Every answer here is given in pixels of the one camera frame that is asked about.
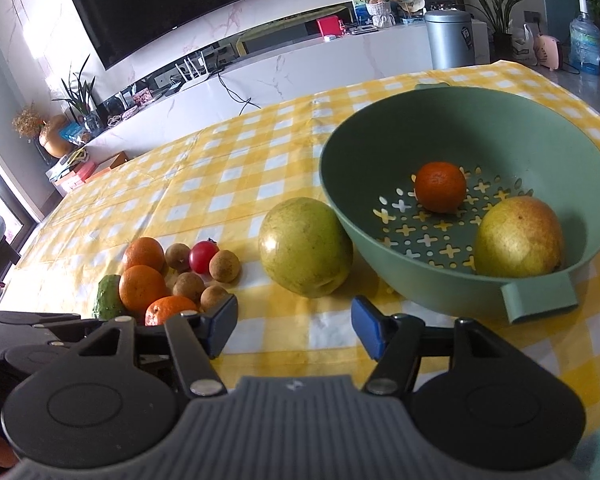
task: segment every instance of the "orange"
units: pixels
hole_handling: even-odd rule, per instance
[[[181,313],[184,310],[198,311],[193,301],[184,296],[167,296],[154,301],[146,310],[144,324],[147,326],[162,325],[168,318]]]
[[[120,300],[133,314],[144,314],[154,301],[168,296],[164,278],[146,265],[133,266],[122,274],[118,286]]]
[[[414,185],[416,199],[434,213],[455,213],[466,196],[466,179],[449,162],[430,162],[420,168]]]
[[[138,238],[131,242],[122,256],[124,269],[136,265],[146,265],[161,271],[164,265],[164,250],[158,240],[149,237]]]

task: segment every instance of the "silver screw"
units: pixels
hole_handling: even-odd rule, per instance
[[[199,379],[191,383],[191,393],[200,397],[210,397],[222,391],[222,384],[213,379]]]
[[[374,395],[391,395],[398,389],[395,381],[387,378],[373,379],[366,389]]]

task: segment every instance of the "green pear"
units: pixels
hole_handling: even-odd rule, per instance
[[[353,261],[353,244],[336,213],[313,198],[291,198],[269,211],[258,246],[269,277],[307,298],[336,290]]]
[[[507,198],[482,219],[474,242],[478,274],[529,278],[560,268],[564,239],[553,210],[530,196]]]

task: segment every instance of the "green colander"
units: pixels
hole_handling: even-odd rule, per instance
[[[423,87],[355,113],[322,151],[322,186],[362,257],[397,292],[450,316],[514,322],[577,306],[571,277],[600,250],[600,151],[529,99]],[[467,178],[455,214],[432,214],[414,198],[414,174],[437,160]],[[478,225],[500,200],[522,194],[558,215],[563,269],[526,279],[477,275]]]

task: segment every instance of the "cherry tomato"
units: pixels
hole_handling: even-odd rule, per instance
[[[218,244],[211,238],[195,244],[189,253],[189,267],[198,274],[209,273],[209,262],[219,251]]]

